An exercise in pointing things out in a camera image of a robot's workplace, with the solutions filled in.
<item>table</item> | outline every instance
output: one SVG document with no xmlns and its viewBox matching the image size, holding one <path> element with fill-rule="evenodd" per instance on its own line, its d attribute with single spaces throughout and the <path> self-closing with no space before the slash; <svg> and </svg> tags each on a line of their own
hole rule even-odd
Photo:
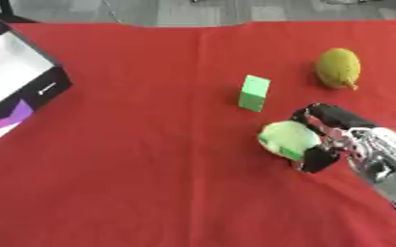
<svg viewBox="0 0 396 247">
<path fill-rule="evenodd" d="M 396 246 L 396 211 L 345 162 L 302 175 L 255 134 L 311 102 L 396 130 L 396 21 L 223 28 L 19 24 L 74 83 L 0 140 L 0 246 Z M 357 92 L 320 87 L 331 47 Z M 246 74 L 273 83 L 237 107 Z"/>
</svg>

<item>green plush toy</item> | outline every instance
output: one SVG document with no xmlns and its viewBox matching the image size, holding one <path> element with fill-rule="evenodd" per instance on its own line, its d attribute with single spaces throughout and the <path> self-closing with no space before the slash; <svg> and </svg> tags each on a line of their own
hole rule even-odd
<svg viewBox="0 0 396 247">
<path fill-rule="evenodd" d="M 306 150 L 321 144 L 315 132 L 293 121 L 266 125 L 258 141 L 268 151 L 294 161 L 301 160 Z"/>
<path fill-rule="evenodd" d="M 329 88 L 357 89 L 355 83 L 360 75 L 360 61 L 351 50 L 344 48 L 328 50 L 321 55 L 316 70 L 323 84 Z"/>
</svg>

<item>cable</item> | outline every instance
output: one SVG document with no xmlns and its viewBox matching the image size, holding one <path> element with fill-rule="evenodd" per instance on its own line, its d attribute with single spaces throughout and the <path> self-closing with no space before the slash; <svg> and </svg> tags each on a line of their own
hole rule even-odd
<svg viewBox="0 0 396 247">
<path fill-rule="evenodd" d="M 111 3 L 109 3 L 107 0 L 101 0 L 101 2 L 106 6 L 106 9 L 108 10 L 109 15 L 117 22 L 117 23 L 124 23 L 114 12 Z"/>
</svg>

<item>purple graphic on box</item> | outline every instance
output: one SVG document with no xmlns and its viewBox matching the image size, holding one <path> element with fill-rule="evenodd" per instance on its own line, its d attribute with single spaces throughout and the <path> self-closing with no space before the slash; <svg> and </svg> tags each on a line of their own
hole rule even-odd
<svg viewBox="0 0 396 247">
<path fill-rule="evenodd" d="M 0 137 L 30 117 L 33 112 L 33 109 L 24 100 L 21 100 L 9 117 L 0 120 Z"/>
</svg>

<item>open box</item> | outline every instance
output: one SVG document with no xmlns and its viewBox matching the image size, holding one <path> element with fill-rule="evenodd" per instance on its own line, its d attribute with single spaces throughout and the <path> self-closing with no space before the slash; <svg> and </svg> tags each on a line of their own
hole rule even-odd
<svg viewBox="0 0 396 247">
<path fill-rule="evenodd" d="M 0 22 L 0 137 L 70 86 L 57 61 Z"/>
</svg>

